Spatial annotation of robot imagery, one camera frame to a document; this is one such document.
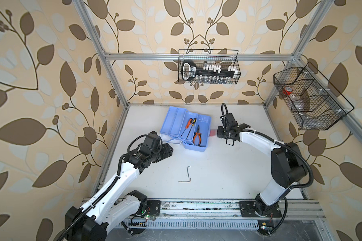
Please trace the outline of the white and blue tool box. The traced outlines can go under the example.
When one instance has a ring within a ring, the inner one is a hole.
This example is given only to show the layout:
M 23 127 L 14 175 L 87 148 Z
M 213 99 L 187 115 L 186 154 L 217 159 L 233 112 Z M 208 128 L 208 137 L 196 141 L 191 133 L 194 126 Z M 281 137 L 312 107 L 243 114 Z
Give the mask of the white and blue tool box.
M 166 142 L 182 144 L 188 150 L 205 152 L 211 131 L 211 120 L 209 115 L 171 106 L 160 134 L 166 138 Z

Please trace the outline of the orange handled pliers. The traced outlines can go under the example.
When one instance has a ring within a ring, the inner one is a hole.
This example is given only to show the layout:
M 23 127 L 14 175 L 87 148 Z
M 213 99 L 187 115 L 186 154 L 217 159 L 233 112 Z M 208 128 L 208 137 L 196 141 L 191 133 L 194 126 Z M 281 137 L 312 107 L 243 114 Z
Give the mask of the orange handled pliers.
M 200 146 L 202 143 L 202 137 L 201 137 L 201 133 L 200 133 L 200 125 L 197 126 L 197 130 L 194 133 L 193 136 L 193 145 L 195 146 Z

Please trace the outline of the red handled screwdriver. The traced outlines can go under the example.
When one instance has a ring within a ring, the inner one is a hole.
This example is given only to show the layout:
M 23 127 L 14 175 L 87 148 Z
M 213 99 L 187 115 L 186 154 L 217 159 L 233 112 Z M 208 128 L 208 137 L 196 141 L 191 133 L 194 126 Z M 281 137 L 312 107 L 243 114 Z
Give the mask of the red handled screwdriver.
M 182 132 L 181 136 L 185 133 L 185 131 L 190 127 L 190 125 L 193 123 L 193 119 L 192 118 L 189 118 L 186 126 L 185 126 L 185 129 L 184 131 Z

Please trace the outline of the black yellow handled screwdriver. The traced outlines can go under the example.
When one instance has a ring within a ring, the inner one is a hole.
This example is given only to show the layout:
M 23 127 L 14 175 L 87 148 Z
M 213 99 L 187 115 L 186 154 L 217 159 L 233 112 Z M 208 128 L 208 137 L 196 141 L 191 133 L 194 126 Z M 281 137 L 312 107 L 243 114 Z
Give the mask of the black yellow handled screwdriver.
M 190 119 L 190 123 L 189 123 L 188 127 L 191 126 L 191 128 L 189 129 L 189 132 L 188 132 L 188 135 L 187 135 L 186 139 L 188 139 L 188 137 L 189 137 L 189 135 L 190 135 L 190 133 L 191 133 L 191 131 L 192 131 L 192 129 L 193 129 L 193 126 L 195 125 L 196 121 L 197 121 L 197 118 Z

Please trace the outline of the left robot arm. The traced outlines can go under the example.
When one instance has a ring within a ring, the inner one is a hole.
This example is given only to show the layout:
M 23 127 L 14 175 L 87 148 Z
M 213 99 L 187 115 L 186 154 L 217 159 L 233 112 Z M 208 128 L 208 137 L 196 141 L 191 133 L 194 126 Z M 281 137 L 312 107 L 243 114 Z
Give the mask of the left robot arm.
M 134 190 L 121 202 L 117 200 L 145 168 L 171 157 L 174 151 L 155 131 L 142 138 L 143 143 L 136 148 L 127 148 L 118 161 L 117 172 L 93 197 L 80 208 L 69 209 L 65 214 L 65 228 L 56 238 L 58 241 L 104 241 L 118 225 L 130 235 L 136 234 L 124 221 L 130 216 L 146 218 L 149 215 L 147 196 Z

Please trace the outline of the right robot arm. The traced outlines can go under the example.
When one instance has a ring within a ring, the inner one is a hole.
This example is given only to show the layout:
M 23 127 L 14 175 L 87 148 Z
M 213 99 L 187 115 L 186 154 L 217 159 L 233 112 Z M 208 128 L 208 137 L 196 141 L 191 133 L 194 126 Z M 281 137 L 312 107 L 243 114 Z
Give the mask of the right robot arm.
M 238 124 L 232 113 L 222 113 L 222 126 L 217 137 L 251 145 L 271 159 L 272 179 L 255 198 L 251 208 L 260 217 L 267 216 L 293 189 L 309 187 L 314 182 L 313 171 L 300 154 L 297 144 L 279 142 L 266 134 L 252 130 L 247 124 Z

